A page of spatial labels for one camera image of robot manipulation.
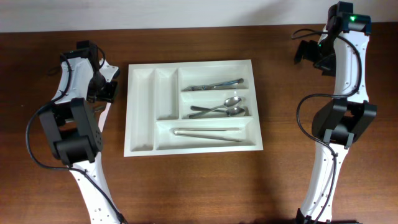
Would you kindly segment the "pink plastic knife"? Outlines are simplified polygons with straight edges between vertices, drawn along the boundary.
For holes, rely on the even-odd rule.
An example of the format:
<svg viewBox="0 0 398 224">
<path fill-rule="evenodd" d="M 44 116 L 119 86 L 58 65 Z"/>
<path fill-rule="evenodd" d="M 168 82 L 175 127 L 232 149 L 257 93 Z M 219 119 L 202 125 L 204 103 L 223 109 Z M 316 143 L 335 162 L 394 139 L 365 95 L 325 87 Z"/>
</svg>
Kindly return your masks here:
<svg viewBox="0 0 398 224">
<path fill-rule="evenodd" d="M 110 107 L 111 107 L 111 103 L 107 103 L 104 110 L 99 115 L 98 127 L 99 127 L 99 130 L 101 133 L 103 132 L 103 128 L 104 128 Z"/>
</svg>

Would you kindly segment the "steel tweezers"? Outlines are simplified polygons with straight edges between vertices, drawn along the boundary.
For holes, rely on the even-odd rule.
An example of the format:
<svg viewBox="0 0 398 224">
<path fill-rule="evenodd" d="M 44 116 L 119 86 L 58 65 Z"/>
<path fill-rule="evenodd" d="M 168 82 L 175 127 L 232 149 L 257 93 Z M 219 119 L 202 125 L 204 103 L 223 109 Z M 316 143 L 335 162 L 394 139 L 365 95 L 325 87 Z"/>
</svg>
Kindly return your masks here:
<svg viewBox="0 0 398 224">
<path fill-rule="evenodd" d="M 219 141 L 230 141 L 230 142 L 241 142 L 242 139 L 231 138 L 226 136 L 218 136 L 210 133 L 227 133 L 240 131 L 239 128 L 173 128 L 171 132 L 175 136 L 189 137 L 189 138 L 200 138 L 200 139 L 212 139 Z"/>
</svg>

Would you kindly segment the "steel fork underneath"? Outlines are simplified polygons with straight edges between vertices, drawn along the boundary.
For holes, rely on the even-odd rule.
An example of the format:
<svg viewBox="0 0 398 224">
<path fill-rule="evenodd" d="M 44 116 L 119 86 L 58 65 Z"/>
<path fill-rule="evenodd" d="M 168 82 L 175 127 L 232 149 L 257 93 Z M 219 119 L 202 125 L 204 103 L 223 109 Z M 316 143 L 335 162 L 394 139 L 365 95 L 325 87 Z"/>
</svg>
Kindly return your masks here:
<svg viewBox="0 0 398 224">
<path fill-rule="evenodd" d="M 210 84 L 209 86 L 214 86 L 214 87 L 219 87 L 219 86 L 238 86 L 239 84 L 243 83 L 244 79 L 243 78 L 239 78 L 237 80 L 231 80 L 228 82 L 223 82 L 223 83 L 214 83 L 214 84 Z"/>
</svg>

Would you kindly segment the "dark steel teaspoon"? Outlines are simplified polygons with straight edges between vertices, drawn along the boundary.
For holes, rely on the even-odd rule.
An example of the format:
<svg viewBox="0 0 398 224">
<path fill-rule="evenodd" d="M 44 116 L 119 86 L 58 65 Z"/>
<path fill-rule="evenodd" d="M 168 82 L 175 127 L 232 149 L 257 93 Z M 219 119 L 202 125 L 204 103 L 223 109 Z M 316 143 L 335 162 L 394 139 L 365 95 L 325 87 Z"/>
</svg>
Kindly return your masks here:
<svg viewBox="0 0 398 224">
<path fill-rule="evenodd" d="M 94 106 L 92 111 L 94 113 L 100 112 L 100 111 L 104 111 L 106 109 L 106 105 L 99 105 L 99 106 Z"/>
</svg>

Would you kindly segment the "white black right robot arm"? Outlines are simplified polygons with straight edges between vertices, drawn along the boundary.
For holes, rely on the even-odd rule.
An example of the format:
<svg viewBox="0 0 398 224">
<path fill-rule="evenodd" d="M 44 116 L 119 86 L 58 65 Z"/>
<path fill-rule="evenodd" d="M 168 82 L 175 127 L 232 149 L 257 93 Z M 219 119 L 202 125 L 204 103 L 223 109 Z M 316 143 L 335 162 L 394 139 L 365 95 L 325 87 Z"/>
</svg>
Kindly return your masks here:
<svg viewBox="0 0 398 224">
<path fill-rule="evenodd" d="M 340 1 L 328 10 L 323 30 L 299 29 L 294 63 L 308 60 L 323 75 L 335 78 L 330 101 L 316 112 L 312 130 L 315 162 L 306 197 L 294 223 L 332 223 L 332 203 L 338 176 L 350 147 L 377 115 L 366 90 L 365 60 L 371 18 L 354 13 L 353 3 Z"/>
</svg>

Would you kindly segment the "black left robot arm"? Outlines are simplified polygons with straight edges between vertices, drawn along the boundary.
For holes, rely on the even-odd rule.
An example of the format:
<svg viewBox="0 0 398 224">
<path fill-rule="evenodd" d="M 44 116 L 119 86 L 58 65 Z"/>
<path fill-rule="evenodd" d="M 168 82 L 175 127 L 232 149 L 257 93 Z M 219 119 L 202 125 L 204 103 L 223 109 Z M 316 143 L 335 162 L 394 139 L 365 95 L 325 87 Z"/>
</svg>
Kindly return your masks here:
<svg viewBox="0 0 398 224">
<path fill-rule="evenodd" d="M 92 223 L 125 223 L 115 206 L 103 173 L 102 132 L 118 94 L 120 70 L 106 61 L 90 40 L 60 55 L 62 76 L 55 96 L 35 116 L 60 170 L 76 180 Z"/>
</svg>

